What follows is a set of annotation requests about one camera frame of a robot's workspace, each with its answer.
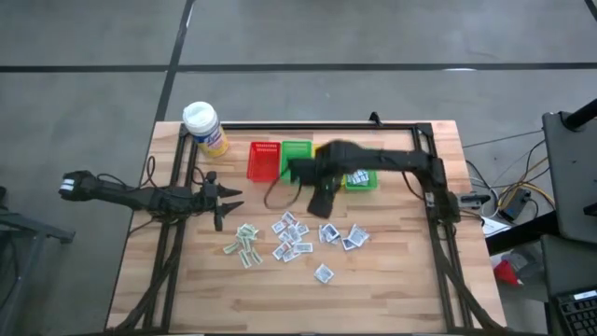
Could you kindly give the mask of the yellow plastic basket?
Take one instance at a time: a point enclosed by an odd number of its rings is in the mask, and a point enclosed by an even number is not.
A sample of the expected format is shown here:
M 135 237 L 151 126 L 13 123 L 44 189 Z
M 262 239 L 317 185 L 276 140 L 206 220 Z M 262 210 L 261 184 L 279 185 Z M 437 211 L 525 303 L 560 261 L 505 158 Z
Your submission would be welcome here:
M 312 145 L 312 158 L 315 158 L 315 157 L 316 157 L 317 150 L 318 150 L 318 149 L 319 149 L 319 148 L 320 148 L 322 145 L 323 145 L 323 144 L 313 144 L 313 145 Z M 342 176 L 340 176 L 340 177 L 337 177 L 337 178 L 335 178 L 335 181 L 336 181 L 336 182 L 338 182 L 338 183 L 340 184 L 340 188 L 344 188 L 344 187 L 345 187 L 345 183 L 346 183 L 346 181 L 345 181 L 345 177 L 344 177 L 344 175 L 342 175 Z

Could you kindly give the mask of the red plastic basket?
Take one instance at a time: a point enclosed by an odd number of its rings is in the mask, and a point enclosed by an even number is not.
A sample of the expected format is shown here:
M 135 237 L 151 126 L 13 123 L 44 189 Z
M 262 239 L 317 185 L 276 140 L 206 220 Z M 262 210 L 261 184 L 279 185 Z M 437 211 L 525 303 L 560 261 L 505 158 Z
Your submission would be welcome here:
M 279 142 L 252 142 L 246 177 L 253 182 L 271 182 L 279 175 L 281 144 Z

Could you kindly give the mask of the dark grey desk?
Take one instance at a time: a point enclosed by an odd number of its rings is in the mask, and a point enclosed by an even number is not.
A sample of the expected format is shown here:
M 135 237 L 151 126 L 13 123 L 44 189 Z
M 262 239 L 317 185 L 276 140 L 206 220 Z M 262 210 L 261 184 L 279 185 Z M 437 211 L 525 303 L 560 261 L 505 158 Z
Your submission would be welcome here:
M 541 246 L 548 292 L 548 334 L 565 336 L 555 297 L 597 288 L 597 245 L 545 235 Z

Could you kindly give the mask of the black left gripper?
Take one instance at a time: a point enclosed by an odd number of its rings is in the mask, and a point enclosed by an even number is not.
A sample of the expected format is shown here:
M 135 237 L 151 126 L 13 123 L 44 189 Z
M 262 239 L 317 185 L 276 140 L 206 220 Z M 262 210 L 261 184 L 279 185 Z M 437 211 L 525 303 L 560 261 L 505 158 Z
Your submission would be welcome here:
M 243 205 L 243 201 L 233 203 L 222 203 L 219 204 L 219 197 L 232 197 L 240 195 L 243 192 L 237 189 L 228 189 L 222 185 L 215 183 L 216 172 L 210 171 L 206 174 L 202 181 L 201 192 L 203 195 L 203 204 L 205 211 L 211 211 L 214 213 L 214 226 L 217 231 L 223 230 L 223 217 L 228 213 Z

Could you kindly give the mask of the thick black post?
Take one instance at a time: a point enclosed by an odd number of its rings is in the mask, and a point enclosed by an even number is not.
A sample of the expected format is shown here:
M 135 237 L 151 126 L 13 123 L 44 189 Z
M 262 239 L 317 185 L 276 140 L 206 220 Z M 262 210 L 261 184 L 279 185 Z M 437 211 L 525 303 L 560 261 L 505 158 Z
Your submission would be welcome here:
M 580 132 L 591 120 L 597 118 L 597 98 L 580 107 L 574 113 L 561 112 L 563 126 L 572 132 Z

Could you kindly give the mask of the black keyboard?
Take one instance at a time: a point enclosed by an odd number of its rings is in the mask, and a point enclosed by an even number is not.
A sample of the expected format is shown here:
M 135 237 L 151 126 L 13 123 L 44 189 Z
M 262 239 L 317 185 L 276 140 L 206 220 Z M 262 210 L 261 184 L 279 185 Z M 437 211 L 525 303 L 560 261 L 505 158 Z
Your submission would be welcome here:
M 555 297 L 565 336 L 597 336 L 597 288 Z

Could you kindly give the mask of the Lysol wipes canister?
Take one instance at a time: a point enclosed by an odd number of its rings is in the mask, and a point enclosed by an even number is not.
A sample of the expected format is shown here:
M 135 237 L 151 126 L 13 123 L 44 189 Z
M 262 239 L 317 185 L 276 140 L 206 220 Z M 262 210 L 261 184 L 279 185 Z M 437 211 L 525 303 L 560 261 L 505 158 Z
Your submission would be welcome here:
M 223 155 L 229 141 L 212 105 L 194 102 L 183 109 L 183 122 L 203 154 L 210 158 Z

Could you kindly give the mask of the grey side table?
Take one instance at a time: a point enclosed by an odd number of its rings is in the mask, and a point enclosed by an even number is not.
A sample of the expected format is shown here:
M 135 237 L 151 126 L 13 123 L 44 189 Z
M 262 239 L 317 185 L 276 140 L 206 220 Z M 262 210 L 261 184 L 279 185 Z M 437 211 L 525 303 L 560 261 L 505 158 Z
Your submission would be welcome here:
M 597 244 L 597 217 L 584 208 L 597 203 L 597 119 L 578 132 L 559 114 L 542 116 L 560 235 Z

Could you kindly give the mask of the black aluminium rig frame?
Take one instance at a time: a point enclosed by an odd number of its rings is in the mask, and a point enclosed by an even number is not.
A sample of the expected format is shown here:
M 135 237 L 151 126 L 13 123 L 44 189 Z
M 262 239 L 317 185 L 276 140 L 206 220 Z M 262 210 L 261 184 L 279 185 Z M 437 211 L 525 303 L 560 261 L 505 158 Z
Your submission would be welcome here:
M 314 251 L 288 262 L 273 257 L 278 244 L 271 225 L 280 212 L 263 204 L 266 185 L 246 177 L 252 142 L 334 139 L 366 147 L 413 148 L 412 134 L 395 124 L 377 128 L 330 122 L 281 125 L 244 124 L 226 129 L 230 147 L 216 159 L 201 159 L 224 185 L 239 189 L 243 201 L 215 231 L 210 217 L 192 218 L 182 243 L 170 332 L 189 333 L 389 333 L 445 329 L 428 225 L 414 178 L 380 173 L 372 191 L 342 192 L 331 222 L 342 232 L 354 224 L 369 232 L 364 246 L 345 251 L 316 244 Z M 243 234 L 248 223 L 257 234 Z M 243 267 L 242 236 L 251 239 L 263 262 Z M 239 247 L 226 255 L 223 248 Z M 335 276 L 323 284 L 314 277 L 325 264 Z

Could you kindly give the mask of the red floor object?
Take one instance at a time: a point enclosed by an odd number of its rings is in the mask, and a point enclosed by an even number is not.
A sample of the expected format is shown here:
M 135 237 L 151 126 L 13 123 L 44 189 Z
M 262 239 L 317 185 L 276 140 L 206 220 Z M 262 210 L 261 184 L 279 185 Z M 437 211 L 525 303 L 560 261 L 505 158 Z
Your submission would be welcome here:
M 508 260 L 501 260 L 494 268 L 495 278 L 514 287 L 522 286 L 522 281 L 517 276 L 512 264 Z

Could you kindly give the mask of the black tripod stand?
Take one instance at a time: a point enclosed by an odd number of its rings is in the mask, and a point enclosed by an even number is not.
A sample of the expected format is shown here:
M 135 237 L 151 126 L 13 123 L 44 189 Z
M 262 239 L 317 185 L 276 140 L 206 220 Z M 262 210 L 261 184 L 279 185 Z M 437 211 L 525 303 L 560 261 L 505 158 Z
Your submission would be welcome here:
M 75 233 L 11 212 L 5 205 L 7 189 L 0 186 L 0 271 L 5 251 L 14 279 L 4 297 L 0 295 L 0 336 L 10 336 L 24 300 L 27 282 L 48 238 L 71 244 Z

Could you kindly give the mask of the black power brick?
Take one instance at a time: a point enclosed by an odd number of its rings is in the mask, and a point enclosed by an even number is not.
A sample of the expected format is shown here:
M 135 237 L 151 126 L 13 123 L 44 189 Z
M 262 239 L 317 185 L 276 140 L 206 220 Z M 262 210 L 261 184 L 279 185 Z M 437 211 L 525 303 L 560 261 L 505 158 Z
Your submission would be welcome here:
M 521 214 L 530 198 L 530 190 L 516 189 L 504 200 L 503 204 L 498 210 L 498 215 L 506 221 L 513 222 Z

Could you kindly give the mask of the white paper sheet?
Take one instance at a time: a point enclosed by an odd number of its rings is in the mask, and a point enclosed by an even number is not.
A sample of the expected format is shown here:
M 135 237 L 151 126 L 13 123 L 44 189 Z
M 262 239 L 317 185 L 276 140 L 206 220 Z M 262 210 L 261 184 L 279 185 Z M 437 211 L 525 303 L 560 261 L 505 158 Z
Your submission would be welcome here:
M 509 225 L 488 217 L 481 218 L 481 228 L 486 238 L 511 229 Z

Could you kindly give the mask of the green plastic basket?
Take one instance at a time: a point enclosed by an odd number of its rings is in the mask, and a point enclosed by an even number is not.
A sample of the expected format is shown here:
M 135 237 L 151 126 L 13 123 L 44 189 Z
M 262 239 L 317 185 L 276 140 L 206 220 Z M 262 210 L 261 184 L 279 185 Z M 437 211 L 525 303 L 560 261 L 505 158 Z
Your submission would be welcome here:
M 285 140 L 281 146 L 280 177 L 284 182 L 290 181 L 290 172 L 286 170 L 288 161 L 296 158 L 310 158 L 312 156 L 311 141 Z
M 345 177 L 345 181 L 346 181 L 345 188 L 347 190 L 352 190 L 352 191 L 365 191 L 365 190 L 373 190 L 373 189 L 377 188 L 378 187 L 377 173 L 375 171 L 372 171 L 372 170 L 366 170 L 366 171 L 368 171 L 369 177 L 370 177 L 370 180 L 368 181 L 367 185 L 349 184 L 347 182 L 347 176 L 350 175 L 350 174 L 348 174 L 348 175 L 344 176 Z

